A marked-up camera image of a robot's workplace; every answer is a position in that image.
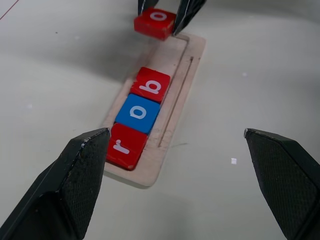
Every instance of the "letter b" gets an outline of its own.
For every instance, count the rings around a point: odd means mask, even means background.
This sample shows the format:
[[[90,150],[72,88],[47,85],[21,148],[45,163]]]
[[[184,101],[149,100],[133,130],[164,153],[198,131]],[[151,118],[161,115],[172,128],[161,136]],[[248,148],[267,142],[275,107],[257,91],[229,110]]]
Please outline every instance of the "letter b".
[[[152,89],[150,85],[155,85],[156,88]],[[161,84],[157,81],[150,80],[146,82],[145,86],[139,86],[139,89],[145,90],[149,93],[158,94],[161,89]]]

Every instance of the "wooden tray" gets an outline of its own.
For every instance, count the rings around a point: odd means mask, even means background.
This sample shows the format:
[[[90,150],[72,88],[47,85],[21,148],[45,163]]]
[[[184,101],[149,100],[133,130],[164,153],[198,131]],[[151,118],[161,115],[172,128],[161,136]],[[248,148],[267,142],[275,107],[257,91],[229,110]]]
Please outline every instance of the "wooden tray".
[[[164,42],[150,40],[137,61],[133,73],[123,84],[102,126],[104,128],[113,126],[140,67],[147,67],[171,76],[170,86],[136,168],[133,171],[127,171],[106,162],[105,175],[117,180],[121,178],[129,180],[131,184],[135,183],[144,187],[150,187],[155,183],[205,45],[206,41],[203,38],[185,33],[169,37]]]

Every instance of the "textured gripper pad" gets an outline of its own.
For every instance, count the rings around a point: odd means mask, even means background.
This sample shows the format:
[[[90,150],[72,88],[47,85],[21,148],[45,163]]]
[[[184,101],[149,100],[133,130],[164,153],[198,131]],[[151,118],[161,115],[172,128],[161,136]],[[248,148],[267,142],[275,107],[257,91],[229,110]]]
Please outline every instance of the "textured gripper pad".
[[[102,182],[107,144],[105,136],[88,141],[62,186],[61,193],[73,228],[80,239],[85,237]]]
[[[207,0],[181,0],[173,27],[173,34],[180,33],[204,6]]]
[[[138,15],[148,8],[153,8],[158,2],[159,0],[138,0]]]
[[[245,138],[261,192],[283,234],[288,240],[305,239],[300,237],[319,210],[319,187],[286,143],[302,147],[288,138],[254,129],[247,129]]]

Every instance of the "white letter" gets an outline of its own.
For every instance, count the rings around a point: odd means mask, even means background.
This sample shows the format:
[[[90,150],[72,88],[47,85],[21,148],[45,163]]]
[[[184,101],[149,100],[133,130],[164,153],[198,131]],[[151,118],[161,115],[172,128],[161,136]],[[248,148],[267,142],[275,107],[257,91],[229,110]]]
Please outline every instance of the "white letter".
[[[150,18],[155,21],[164,21],[167,19],[167,15],[163,12],[155,11],[150,14]]]
[[[150,85],[155,85],[156,89],[152,89]],[[139,88],[153,94],[158,94],[161,89],[161,84],[157,81],[150,80],[146,82],[145,86],[139,86]]]
[[[141,115],[135,114],[135,110],[139,110]],[[130,116],[136,119],[143,119],[147,115],[147,111],[142,106],[133,106],[130,109]]]
[[[113,145],[113,148],[121,153],[129,154],[130,151],[123,146],[121,146],[121,140],[115,141],[115,145]]]

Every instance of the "red block held by gripper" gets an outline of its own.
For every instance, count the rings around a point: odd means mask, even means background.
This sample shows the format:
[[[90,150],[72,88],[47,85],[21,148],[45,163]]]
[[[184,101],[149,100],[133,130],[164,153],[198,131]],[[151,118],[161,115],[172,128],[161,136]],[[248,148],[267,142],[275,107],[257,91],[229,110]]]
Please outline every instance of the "red block held by gripper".
[[[175,20],[174,13],[150,7],[134,20],[134,30],[164,41],[172,34]]]

